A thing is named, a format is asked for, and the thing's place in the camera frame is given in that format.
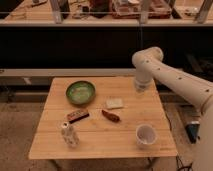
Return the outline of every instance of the concrete floor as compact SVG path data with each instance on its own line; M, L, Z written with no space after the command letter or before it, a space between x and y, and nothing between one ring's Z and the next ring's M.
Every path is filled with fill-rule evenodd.
M55 171L53 165L44 160L29 160L28 153L38 125L44 100L17 100L0 102L0 171ZM172 134L179 156L184 165L193 161L194 145L185 133L180 120L177 103L163 103L171 120ZM58 161L70 171L141 171L147 159L96 159ZM175 157L160 158L154 171L175 171Z

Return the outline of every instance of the bowl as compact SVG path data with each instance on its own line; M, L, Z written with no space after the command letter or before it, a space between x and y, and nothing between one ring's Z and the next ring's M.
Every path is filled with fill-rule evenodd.
M88 81L76 81L67 88L66 96L72 104L87 104L95 97L95 86Z

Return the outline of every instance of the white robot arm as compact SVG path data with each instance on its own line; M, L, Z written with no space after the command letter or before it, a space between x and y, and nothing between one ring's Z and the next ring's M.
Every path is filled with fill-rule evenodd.
M197 141L194 171L213 169L213 83L163 64L163 52L158 47L136 52L132 62L136 67L135 87L144 91L154 77L169 87L203 114Z

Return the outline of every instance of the white bottle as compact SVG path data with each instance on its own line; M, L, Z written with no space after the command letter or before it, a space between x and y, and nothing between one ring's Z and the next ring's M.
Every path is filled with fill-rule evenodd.
M79 142L79 138L74 130L74 127L69 124L69 122L64 122L61 125L61 128L61 134L68 146L76 147Z

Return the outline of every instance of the white cup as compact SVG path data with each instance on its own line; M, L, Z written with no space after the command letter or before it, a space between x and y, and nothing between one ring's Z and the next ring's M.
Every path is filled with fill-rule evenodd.
M157 134L149 124L141 124L136 128L136 140L140 148L146 148L155 143Z

